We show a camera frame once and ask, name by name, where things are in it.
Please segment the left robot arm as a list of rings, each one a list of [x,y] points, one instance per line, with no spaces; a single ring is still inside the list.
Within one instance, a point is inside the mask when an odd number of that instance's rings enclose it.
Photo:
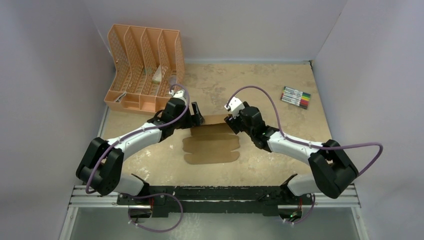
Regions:
[[[198,104],[172,97],[141,127],[109,140],[94,138],[88,145],[75,175],[86,184],[86,193],[106,196],[129,195],[138,205],[149,199],[150,185],[142,178],[122,172],[123,163],[142,149],[160,143],[175,130],[199,127],[205,122]]]

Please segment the brown cardboard box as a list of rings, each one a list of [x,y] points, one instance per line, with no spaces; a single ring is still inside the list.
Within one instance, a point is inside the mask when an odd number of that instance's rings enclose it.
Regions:
[[[205,115],[204,123],[190,128],[190,136],[182,140],[183,158],[188,164],[224,164],[240,157],[240,138],[225,122],[228,116]]]

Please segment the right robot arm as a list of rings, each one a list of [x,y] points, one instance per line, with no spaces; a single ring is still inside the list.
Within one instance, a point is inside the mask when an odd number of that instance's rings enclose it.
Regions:
[[[245,107],[237,116],[230,114],[224,121],[235,134],[246,133],[258,149],[289,156],[310,167],[310,174],[295,173],[280,186],[280,196],[288,204],[302,195],[314,193],[336,199],[359,176],[358,169],[337,141],[329,139],[319,143],[319,148],[309,143],[302,145],[298,139],[292,142],[278,128],[265,124],[257,107]]]

